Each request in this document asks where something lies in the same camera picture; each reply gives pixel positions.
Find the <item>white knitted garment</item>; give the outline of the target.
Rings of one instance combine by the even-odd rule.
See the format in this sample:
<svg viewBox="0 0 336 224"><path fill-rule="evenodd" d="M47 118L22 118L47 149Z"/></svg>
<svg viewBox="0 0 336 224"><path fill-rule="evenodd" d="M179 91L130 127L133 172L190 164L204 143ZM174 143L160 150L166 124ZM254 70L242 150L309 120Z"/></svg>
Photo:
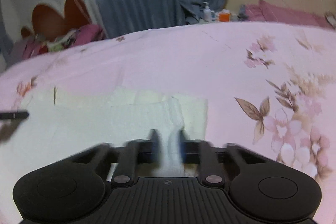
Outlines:
<svg viewBox="0 0 336 224"><path fill-rule="evenodd" d="M121 146L159 133L159 162L153 176L185 176L178 134L202 139L208 102L183 94L117 87L104 96L60 89L36 90L21 102L30 114L1 145L1 164L15 176L51 164L98 143Z"/></svg>

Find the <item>red white heart headboard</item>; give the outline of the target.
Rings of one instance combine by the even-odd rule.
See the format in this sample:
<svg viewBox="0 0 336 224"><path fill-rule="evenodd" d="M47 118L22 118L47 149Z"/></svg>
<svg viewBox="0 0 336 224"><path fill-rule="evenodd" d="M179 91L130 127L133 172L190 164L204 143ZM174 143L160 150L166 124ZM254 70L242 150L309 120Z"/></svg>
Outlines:
<svg viewBox="0 0 336 224"><path fill-rule="evenodd" d="M21 38L41 35L54 41L88 24L95 24L90 3L86 0L64 0L60 6L50 0L35 5L29 22L21 27Z"/></svg>

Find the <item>pink floral bed sheet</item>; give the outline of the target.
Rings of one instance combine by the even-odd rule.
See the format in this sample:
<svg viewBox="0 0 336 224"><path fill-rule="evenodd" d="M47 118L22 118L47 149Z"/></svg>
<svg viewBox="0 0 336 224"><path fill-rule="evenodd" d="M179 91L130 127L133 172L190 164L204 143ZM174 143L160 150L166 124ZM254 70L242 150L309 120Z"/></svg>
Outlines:
<svg viewBox="0 0 336 224"><path fill-rule="evenodd" d="M1 110L26 109L22 100L36 90L104 96L117 87L207 100L203 139L239 144L315 179L322 202L314 219L335 223L334 31L213 23L135 32L10 67ZM1 145L22 122L1 123ZM22 219L12 196L21 176L1 164L1 223Z"/></svg>

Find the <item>white pump bottle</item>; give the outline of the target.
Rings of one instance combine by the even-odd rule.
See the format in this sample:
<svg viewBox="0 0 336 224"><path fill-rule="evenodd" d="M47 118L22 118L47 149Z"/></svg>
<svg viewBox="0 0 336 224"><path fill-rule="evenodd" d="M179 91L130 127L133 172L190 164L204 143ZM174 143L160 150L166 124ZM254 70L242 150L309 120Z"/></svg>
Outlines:
<svg viewBox="0 0 336 224"><path fill-rule="evenodd" d="M204 3L204 9L203 9L203 19L205 22L211 22L212 21L212 11L209 7L208 2L203 2Z"/></svg>

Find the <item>orange jar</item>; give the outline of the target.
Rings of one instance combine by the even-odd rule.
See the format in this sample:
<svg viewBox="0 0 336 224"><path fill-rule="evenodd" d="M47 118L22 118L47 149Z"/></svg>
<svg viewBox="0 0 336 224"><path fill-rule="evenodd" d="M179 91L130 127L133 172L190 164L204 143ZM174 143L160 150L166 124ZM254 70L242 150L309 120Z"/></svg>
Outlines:
<svg viewBox="0 0 336 224"><path fill-rule="evenodd" d="M218 20L220 22L229 22L231 18L231 13L229 10L222 10L218 12Z"/></svg>

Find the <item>magenta pillow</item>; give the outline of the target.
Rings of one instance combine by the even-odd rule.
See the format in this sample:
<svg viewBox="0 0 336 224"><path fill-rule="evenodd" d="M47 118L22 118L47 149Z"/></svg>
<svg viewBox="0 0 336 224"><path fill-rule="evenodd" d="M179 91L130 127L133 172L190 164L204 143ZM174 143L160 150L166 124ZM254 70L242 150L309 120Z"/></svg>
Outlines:
<svg viewBox="0 0 336 224"><path fill-rule="evenodd" d="M259 0L257 5L241 5L238 20L250 22L277 22L298 26L314 26L334 29L325 17L314 13L272 5Z"/></svg>

